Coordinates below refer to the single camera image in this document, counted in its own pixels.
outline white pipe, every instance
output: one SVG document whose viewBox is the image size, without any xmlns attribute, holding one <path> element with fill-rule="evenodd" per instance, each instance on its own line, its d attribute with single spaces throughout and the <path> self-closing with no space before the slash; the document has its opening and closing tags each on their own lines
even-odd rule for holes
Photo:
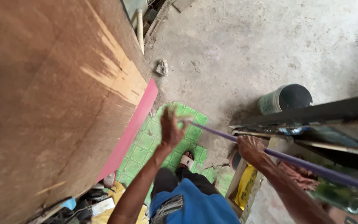
<svg viewBox="0 0 358 224">
<path fill-rule="evenodd" d="M 138 8 L 137 10 L 137 36 L 138 42 L 140 45 L 140 49 L 142 50 L 142 54 L 144 55 L 144 42 L 143 42 L 143 14 L 142 9 Z"/>
</svg>

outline white sandal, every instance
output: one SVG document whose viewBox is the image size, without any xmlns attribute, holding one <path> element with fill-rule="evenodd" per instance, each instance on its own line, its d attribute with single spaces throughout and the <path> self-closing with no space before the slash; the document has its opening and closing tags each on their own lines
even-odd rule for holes
<svg viewBox="0 0 358 224">
<path fill-rule="evenodd" d="M 186 165 L 189 169 L 191 169 L 191 167 L 194 164 L 194 160 L 190 159 L 187 155 L 182 155 L 182 159 L 180 160 L 180 163 Z"/>
</svg>

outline hand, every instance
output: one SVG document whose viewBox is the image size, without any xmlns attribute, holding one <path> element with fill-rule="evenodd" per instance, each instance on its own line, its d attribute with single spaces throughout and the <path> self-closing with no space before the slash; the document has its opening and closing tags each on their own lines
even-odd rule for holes
<svg viewBox="0 0 358 224">
<path fill-rule="evenodd" d="M 178 129 L 176 124 L 175 110 L 172 112 L 172 114 L 169 114 L 168 107 L 165 107 L 164 114 L 161 117 L 161 144 L 173 149 L 185 135 L 186 127 L 187 122 L 184 122 L 182 129 Z"/>
<path fill-rule="evenodd" d="M 267 156 L 262 140 L 253 136 L 239 136 L 237 139 L 238 151 L 252 166 L 258 166 Z"/>
</svg>

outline concrete floor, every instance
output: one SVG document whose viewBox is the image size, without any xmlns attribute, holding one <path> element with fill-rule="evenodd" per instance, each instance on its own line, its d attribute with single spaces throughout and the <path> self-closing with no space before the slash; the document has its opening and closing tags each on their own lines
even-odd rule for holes
<svg viewBox="0 0 358 224">
<path fill-rule="evenodd" d="M 182 13 L 170 6 L 145 57 L 170 67 L 168 77 L 154 76 L 154 109 L 178 101 L 230 133 L 230 122 L 283 84 L 304 85 L 315 104 L 358 96 L 358 1 L 196 0 Z M 203 133 L 199 144 L 208 148 L 205 167 L 227 162 L 229 141 Z"/>
</svg>

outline blue shirt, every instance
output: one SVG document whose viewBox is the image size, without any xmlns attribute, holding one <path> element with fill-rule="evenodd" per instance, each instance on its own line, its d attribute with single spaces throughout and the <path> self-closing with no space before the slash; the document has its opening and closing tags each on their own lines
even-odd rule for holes
<svg viewBox="0 0 358 224">
<path fill-rule="evenodd" d="M 150 213 L 153 217 L 161 204 L 175 195 L 183 195 L 185 205 L 178 211 L 168 215 L 167 223 L 219 223 L 239 224 L 237 215 L 229 206 L 226 199 L 218 194 L 202 193 L 189 179 L 182 182 L 170 193 L 162 191 L 153 197 L 150 203 Z"/>
</svg>

